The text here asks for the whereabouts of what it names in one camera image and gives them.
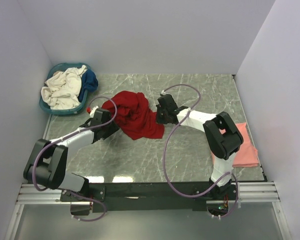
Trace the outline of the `red t shirt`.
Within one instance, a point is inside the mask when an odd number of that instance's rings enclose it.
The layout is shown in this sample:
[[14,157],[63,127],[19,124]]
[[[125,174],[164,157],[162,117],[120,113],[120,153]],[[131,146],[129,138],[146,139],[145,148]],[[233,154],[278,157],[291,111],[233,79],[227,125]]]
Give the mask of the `red t shirt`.
[[112,115],[114,122],[132,140],[140,138],[161,139],[165,132],[163,124],[156,122],[157,113],[149,107],[149,101],[142,92],[121,91],[112,100],[101,106]]

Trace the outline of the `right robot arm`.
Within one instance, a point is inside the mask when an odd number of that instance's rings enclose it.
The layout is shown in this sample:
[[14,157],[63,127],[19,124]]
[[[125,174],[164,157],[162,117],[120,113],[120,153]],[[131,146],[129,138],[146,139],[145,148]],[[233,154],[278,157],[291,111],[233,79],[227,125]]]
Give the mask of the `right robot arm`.
[[174,124],[172,133],[181,126],[203,132],[210,151],[214,155],[213,171],[209,179],[210,187],[204,192],[195,195],[179,192],[172,185],[164,168],[163,172],[168,185],[174,192],[186,198],[202,197],[210,193],[212,198],[222,199],[231,186],[235,156],[244,142],[236,124],[225,111],[212,114],[196,111],[187,106],[178,107],[170,94],[160,96],[157,101],[157,123]]

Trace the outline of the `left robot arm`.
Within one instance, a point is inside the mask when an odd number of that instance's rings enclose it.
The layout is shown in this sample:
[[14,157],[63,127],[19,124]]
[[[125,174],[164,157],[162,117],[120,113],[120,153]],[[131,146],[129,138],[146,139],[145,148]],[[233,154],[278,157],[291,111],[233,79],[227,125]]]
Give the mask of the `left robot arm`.
[[78,201],[92,197],[87,178],[66,172],[67,160],[81,148],[105,140],[120,128],[106,109],[97,108],[91,115],[84,124],[65,136],[37,140],[24,168],[23,178],[31,183],[35,178],[36,184],[46,189],[71,191]]

